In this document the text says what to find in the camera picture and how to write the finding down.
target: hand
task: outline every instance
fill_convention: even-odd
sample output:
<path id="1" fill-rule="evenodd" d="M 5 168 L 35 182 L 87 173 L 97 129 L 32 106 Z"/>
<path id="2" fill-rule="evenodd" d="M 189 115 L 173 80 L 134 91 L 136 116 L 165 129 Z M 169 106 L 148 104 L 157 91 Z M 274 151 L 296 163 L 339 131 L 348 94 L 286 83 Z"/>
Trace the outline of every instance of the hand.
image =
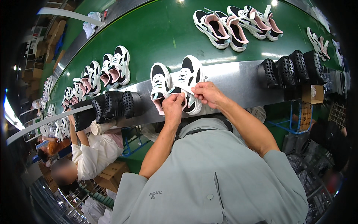
<path id="1" fill-rule="evenodd" d="M 182 121 L 182 102 L 185 94 L 171 94 L 161 104 L 165 115 L 165 124 L 178 127 Z"/>
<path id="2" fill-rule="evenodd" d="M 226 99 L 226 96 L 212 82 L 199 82 L 191 90 L 195 98 L 213 109 L 218 108 L 219 104 Z"/>

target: man's left hand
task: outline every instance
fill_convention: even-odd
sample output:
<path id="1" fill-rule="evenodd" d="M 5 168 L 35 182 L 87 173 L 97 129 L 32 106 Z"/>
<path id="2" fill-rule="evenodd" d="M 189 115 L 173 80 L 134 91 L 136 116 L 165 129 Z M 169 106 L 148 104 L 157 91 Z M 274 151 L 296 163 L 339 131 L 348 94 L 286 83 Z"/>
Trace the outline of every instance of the man's left hand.
<path id="1" fill-rule="evenodd" d="M 182 102 L 185 94 L 171 94 L 167 99 L 163 100 L 162 107 L 165 116 L 165 123 L 178 127 L 182 120 Z"/>

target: blue metal frame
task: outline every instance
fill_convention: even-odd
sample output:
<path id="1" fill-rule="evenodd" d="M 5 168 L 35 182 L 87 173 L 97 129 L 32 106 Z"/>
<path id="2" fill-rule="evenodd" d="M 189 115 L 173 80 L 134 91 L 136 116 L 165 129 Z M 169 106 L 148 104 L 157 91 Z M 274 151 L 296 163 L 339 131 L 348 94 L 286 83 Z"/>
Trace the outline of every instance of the blue metal frame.
<path id="1" fill-rule="evenodd" d="M 142 148 L 143 146 L 145 146 L 148 142 L 150 142 L 150 140 L 146 141 L 145 143 L 142 143 L 142 140 L 140 139 L 140 136 L 142 135 L 141 133 L 138 132 L 138 129 L 137 128 L 122 128 L 122 130 L 124 129 L 131 129 L 130 131 L 132 131 L 133 129 L 136 130 L 136 135 L 137 137 L 133 140 L 131 140 L 130 142 L 133 142 L 134 140 L 136 140 L 137 138 L 139 138 L 139 142 L 140 142 L 140 146 L 138 148 L 136 148 L 135 150 L 131 150 L 130 146 L 129 146 L 129 143 L 128 143 L 128 139 L 127 137 L 125 137 L 125 145 L 127 146 L 127 148 L 125 148 L 123 150 L 123 153 L 122 153 L 122 157 L 129 157 L 130 155 L 132 155 L 133 153 L 135 153 L 136 151 L 140 150 L 140 148 Z"/>
<path id="2" fill-rule="evenodd" d="M 302 111 L 301 105 L 302 105 L 302 102 L 300 101 L 300 114 L 298 116 L 298 124 L 301 123 L 301 111 Z M 277 126 L 279 128 L 282 128 L 282 129 L 284 129 L 284 130 L 286 130 L 286 131 L 288 131 L 288 132 L 290 132 L 292 134 L 303 134 L 303 133 L 308 132 L 310 130 L 310 128 L 311 128 L 311 125 L 308 127 L 307 130 L 301 131 L 301 132 L 299 131 L 299 126 L 297 126 L 296 129 L 292 128 L 292 108 L 293 108 L 293 101 L 291 101 L 291 114 L 290 114 L 290 119 L 289 120 L 278 122 L 278 123 L 274 123 L 272 121 L 267 121 L 267 122 L 270 123 L 270 124 L 273 124 L 273 125 L 275 125 L 275 126 Z M 310 121 L 310 124 L 312 124 L 312 115 L 313 115 L 313 105 L 311 107 L 311 121 Z M 286 122 L 290 122 L 290 128 L 289 129 L 279 125 L 279 124 L 286 123 Z"/>

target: white shirt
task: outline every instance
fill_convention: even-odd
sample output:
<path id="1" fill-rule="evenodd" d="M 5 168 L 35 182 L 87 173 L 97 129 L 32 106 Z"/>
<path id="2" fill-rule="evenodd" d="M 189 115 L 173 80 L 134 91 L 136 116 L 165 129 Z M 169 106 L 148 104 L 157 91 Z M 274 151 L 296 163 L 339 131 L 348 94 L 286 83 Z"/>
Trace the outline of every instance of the white shirt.
<path id="1" fill-rule="evenodd" d="M 113 163 L 123 152 L 107 135 L 89 135 L 90 146 L 72 144 L 72 161 L 77 165 L 78 180 L 90 180 Z"/>

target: printed logo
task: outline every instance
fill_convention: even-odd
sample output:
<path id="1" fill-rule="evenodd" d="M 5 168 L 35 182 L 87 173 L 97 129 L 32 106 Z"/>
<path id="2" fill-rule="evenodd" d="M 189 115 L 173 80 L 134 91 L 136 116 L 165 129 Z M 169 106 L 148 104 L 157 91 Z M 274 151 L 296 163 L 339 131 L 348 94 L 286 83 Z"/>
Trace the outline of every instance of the printed logo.
<path id="1" fill-rule="evenodd" d="M 149 196 L 152 196 L 150 199 L 155 199 L 154 196 L 155 196 L 156 194 L 161 194 L 161 191 L 154 191 L 154 192 L 150 193 Z"/>

